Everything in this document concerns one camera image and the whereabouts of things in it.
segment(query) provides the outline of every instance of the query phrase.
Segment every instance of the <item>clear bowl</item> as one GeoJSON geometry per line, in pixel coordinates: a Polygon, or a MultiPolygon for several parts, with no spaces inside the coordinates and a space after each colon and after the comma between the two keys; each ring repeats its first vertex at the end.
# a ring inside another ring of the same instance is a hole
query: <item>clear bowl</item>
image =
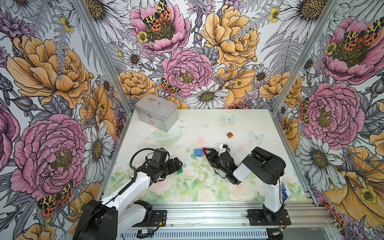
{"type": "Polygon", "coordinates": [[[172,126],[168,132],[158,129],[149,134],[148,139],[157,142],[160,145],[172,145],[175,144],[185,133],[185,127],[172,126]]]}

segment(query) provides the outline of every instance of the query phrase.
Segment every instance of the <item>pink peony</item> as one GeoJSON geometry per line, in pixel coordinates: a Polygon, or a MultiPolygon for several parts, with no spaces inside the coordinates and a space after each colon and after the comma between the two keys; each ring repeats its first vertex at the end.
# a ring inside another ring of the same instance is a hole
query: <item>pink peony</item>
{"type": "Polygon", "coordinates": [[[327,142],[330,149],[342,149],[353,142],[364,125],[365,115],[359,106],[358,93],[346,83],[321,83],[309,99],[309,122],[304,124],[304,132],[327,142]]]}
{"type": "Polygon", "coordinates": [[[85,176],[87,140],[84,128],[68,115],[55,114],[27,127],[15,144],[18,169],[12,173],[11,189],[39,200],[56,195],[69,181],[77,187],[85,176]]]}
{"type": "Polygon", "coordinates": [[[356,46],[351,51],[344,49],[347,43],[344,40],[346,32],[360,33],[372,25],[372,21],[365,24],[364,20],[357,22],[356,19],[346,18],[333,31],[333,36],[327,40],[326,55],[321,63],[321,68],[327,76],[332,76],[337,81],[347,81],[352,85],[365,82],[384,67],[384,36],[370,46],[356,46]]]}
{"type": "Polygon", "coordinates": [[[181,89],[181,96],[189,96],[191,91],[208,86],[212,81],[211,62],[207,56],[193,49],[179,49],[161,64],[164,68],[163,77],[169,84],[181,89]]]}
{"type": "Polygon", "coordinates": [[[20,126],[12,113],[0,104],[0,171],[12,155],[12,142],[20,133],[20,126]]]}
{"type": "Polygon", "coordinates": [[[177,48],[182,48],[187,45],[190,34],[189,19],[184,19],[180,14],[179,7],[167,1],[168,9],[171,10],[172,16],[169,25],[165,25],[162,29],[154,32],[151,28],[147,28],[143,19],[148,16],[154,16],[157,12],[157,4],[155,7],[148,6],[147,9],[133,8],[131,10],[131,26],[134,27],[132,34],[138,35],[140,32],[145,32],[147,40],[142,41],[144,47],[149,54],[162,55],[163,53],[171,53],[177,48]]]}

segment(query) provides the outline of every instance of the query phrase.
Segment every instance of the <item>blue lego brick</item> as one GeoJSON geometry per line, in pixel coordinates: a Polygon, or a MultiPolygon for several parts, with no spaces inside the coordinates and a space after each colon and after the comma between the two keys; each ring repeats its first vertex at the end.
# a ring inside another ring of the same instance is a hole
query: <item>blue lego brick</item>
{"type": "Polygon", "coordinates": [[[197,157],[201,157],[201,156],[203,156],[203,150],[201,150],[201,149],[195,149],[195,150],[194,150],[194,155],[197,156],[197,157]]]}

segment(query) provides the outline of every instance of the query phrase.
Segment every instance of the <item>fern leaf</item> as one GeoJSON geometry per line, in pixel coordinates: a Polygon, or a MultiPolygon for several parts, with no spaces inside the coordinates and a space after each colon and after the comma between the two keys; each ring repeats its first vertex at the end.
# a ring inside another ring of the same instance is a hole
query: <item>fern leaf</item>
{"type": "Polygon", "coordinates": [[[26,18],[30,21],[30,26],[35,30],[36,34],[41,38],[45,37],[45,32],[51,29],[51,22],[53,21],[52,10],[48,4],[48,0],[36,0],[38,9],[33,17],[26,18]]]}

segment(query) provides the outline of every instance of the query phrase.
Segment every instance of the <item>orange peony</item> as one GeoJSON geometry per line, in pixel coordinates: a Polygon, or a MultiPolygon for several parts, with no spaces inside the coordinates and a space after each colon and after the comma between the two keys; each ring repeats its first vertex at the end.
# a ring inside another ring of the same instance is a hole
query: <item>orange peony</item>
{"type": "Polygon", "coordinates": [[[214,76],[217,81],[224,81],[222,89],[228,89],[229,95],[226,96],[225,105],[237,103],[246,93],[252,90],[252,79],[255,76],[255,69],[237,69],[235,66],[219,68],[214,76]]]}
{"type": "Polygon", "coordinates": [[[347,181],[343,189],[324,192],[341,213],[360,220],[368,228],[382,226],[384,206],[384,162],[366,147],[345,148],[340,174],[347,181]]]}
{"type": "MultiPolygon", "coordinates": [[[[147,94],[157,95],[156,82],[147,78],[141,72],[132,70],[121,72],[118,78],[128,99],[131,97],[142,99],[147,94]]],[[[114,90],[113,94],[117,99],[120,99],[116,90],[114,90]]]]}
{"type": "Polygon", "coordinates": [[[218,64],[241,67],[247,59],[255,56],[260,37],[256,28],[243,36],[235,36],[239,30],[250,25],[248,21],[249,17],[241,16],[239,10],[228,5],[222,7],[221,17],[214,12],[208,15],[201,35],[209,42],[206,47],[218,49],[218,64]]]}
{"type": "MultiPolygon", "coordinates": [[[[273,75],[270,78],[267,78],[267,85],[263,85],[260,87],[260,97],[261,98],[268,98],[271,99],[274,96],[278,96],[283,89],[284,84],[287,82],[289,76],[289,72],[281,74],[273,75]]],[[[287,97],[285,98],[285,103],[290,107],[293,108],[297,101],[301,98],[301,83],[303,80],[299,76],[295,83],[293,84],[292,88],[289,90],[289,93],[287,97]]]]}
{"type": "Polygon", "coordinates": [[[51,227],[49,223],[45,224],[44,227],[35,223],[15,240],[56,240],[56,227],[51,227]]]}
{"type": "Polygon", "coordinates": [[[93,125],[99,127],[104,122],[107,125],[107,131],[109,130],[109,133],[114,136],[115,117],[112,108],[113,104],[107,98],[101,84],[97,84],[97,90],[93,87],[92,97],[85,98],[79,110],[81,124],[86,127],[93,125]]]}
{"type": "Polygon", "coordinates": [[[70,209],[72,213],[67,217],[69,221],[75,222],[81,217],[85,205],[92,199],[97,200],[101,189],[101,184],[93,182],[86,185],[79,193],[79,196],[71,202],[70,209]]]}
{"type": "Polygon", "coordinates": [[[176,103],[177,109],[189,109],[188,105],[183,100],[181,100],[179,98],[174,98],[172,96],[169,96],[168,100],[176,103]]]}
{"type": "Polygon", "coordinates": [[[291,146],[292,151],[294,152],[300,140],[298,120],[295,118],[290,118],[288,120],[288,117],[286,117],[281,121],[281,127],[284,131],[285,137],[287,138],[289,145],[291,146]]]}
{"type": "Polygon", "coordinates": [[[7,70],[21,88],[24,97],[45,97],[41,104],[51,101],[53,95],[66,99],[70,108],[75,108],[81,99],[91,93],[89,73],[75,50],[66,49],[61,80],[57,61],[57,48],[53,40],[44,43],[35,37],[14,38],[13,45],[23,54],[23,58],[8,57],[7,70]]]}

